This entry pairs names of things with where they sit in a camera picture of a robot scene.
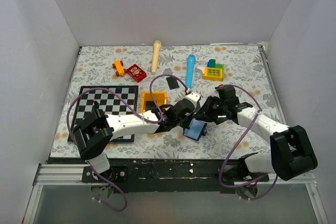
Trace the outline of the blue leather card holder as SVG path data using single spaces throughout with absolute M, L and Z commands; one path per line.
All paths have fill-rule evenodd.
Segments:
M 207 123 L 192 119 L 189 128 L 183 130 L 183 135 L 192 140 L 199 141 L 201 137 L 207 134 Z

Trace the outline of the black VIP card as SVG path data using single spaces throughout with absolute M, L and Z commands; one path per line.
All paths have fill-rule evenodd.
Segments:
M 215 119 L 215 124 L 216 125 L 219 125 L 219 124 L 221 124 L 221 123 L 224 123 L 224 122 L 226 122 L 228 120 L 228 118 L 227 118 L 227 116 L 225 116 L 225 115 L 219 115 L 216 119 Z

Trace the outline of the black credit card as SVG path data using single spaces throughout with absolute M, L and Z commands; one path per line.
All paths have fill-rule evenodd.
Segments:
M 168 83 L 168 86 L 169 86 L 170 90 L 174 90 L 174 89 L 179 88 L 178 81 L 175 77 L 169 76 L 169 77 L 166 78 L 166 81 Z

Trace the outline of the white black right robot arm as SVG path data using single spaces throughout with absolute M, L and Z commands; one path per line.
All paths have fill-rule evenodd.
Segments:
M 290 180 L 314 170 L 318 161 L 306 130 L 276 122 L 248 102 L 240 102 L 233 85 L 216 87 L 218 96 L 209 96 L 194 115 L 195 119 L 219 125 L 231 120 L 269 142 L 269 154 L 248 154 L 240 161 L 238 176 L 251 180 L 257 173 L 273 173 Z

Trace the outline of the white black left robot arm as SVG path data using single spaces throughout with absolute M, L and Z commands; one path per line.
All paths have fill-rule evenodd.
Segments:
M 69 135 L 95 178 L 106 182 L 112 170 L 104 149 L 111 140 L 126 135 L 168 132 L 177 126 L 188 128 L 199 98 L 199 95 L 195 98 L 187 95 L 167 109 L 160 107 L 141 114 L 133 111 L 128 115 L 110 115 L 96 109 L 74 129 L 69 129 Z

